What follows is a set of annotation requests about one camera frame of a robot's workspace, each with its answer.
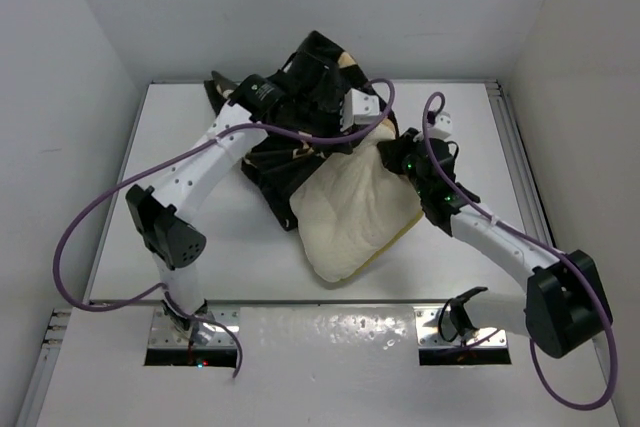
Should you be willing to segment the black floral pillowcase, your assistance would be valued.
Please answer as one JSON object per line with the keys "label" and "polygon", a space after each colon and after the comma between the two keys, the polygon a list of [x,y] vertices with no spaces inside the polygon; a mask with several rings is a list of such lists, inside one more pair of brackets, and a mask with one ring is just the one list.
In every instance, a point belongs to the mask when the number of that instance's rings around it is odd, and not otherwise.
{"label": "black floral pillowcase", "polygon": [[250,112],[250,119],[297,134],[290,138],[269,132],[266,139],[245,155],[242,173],[259,189],[279,222],[291,231],[298,220],[290,207],[291,195],[334,153],[350,154],[361,143],[322,145],[308,142],[313,137],[291,126],[293,99],[297,94],[318,95],[333,89],[346,93],[356,89],[379,98],[357,61],[340,45],[314,30],[310,32],[283,66],[268,76],[251,74],[234,81],[213,70],[204,88],[215,113],[229,101],[237,101]]}

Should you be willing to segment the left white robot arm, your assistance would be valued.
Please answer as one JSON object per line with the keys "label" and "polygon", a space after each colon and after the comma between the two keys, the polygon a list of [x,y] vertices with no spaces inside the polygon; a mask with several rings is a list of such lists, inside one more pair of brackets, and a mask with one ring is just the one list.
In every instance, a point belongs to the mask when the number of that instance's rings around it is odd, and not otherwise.
{"label": "left white robot arm", "polygon": [[352,132],[344,120],[350,89],[335,55],[298,49],[275,74],[253,74],[225,89],[212,78],[212,126],[193,148],[165,167],[148,187],[134,184],[126,202],[136,231],[159,270],[163,307],[182,331],[205,314],[196,261],[206,237],[193,225],[216,185],[235,167],[259,187],[281,226],[297,222],[288,200],[333,152],[352,142],[334,138]]}

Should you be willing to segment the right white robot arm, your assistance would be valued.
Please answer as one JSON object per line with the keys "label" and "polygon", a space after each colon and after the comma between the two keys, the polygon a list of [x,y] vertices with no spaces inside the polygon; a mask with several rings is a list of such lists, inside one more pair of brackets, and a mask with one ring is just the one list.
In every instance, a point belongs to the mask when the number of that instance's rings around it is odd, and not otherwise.
{"label": "right white robot arm", "polygon": [[562,358],[610,331],[613,316],[594,260],[581,250],[551,248],[498,220],[457,182],[457,156],[448,142],[410,129],[380,143],[378,150],[383,166],[410,182],[434,227],[483,254],[523,290],[506,299],[478,286],[449,299],[438,320],[445,341],[493,326],[526,336],[545,354]]}

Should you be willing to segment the cream foam pillow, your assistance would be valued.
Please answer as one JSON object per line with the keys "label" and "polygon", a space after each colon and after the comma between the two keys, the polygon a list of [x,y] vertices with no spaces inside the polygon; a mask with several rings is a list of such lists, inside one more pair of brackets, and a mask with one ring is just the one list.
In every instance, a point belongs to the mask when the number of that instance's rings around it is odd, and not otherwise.
{"label": "cream foam pillow", "polygon": [[332,154],[290,197],[306,257],[326,282],[352,277],[423,216],[409,181],[382,164],[378,144],[396,135],[383,121],[352,153]]}

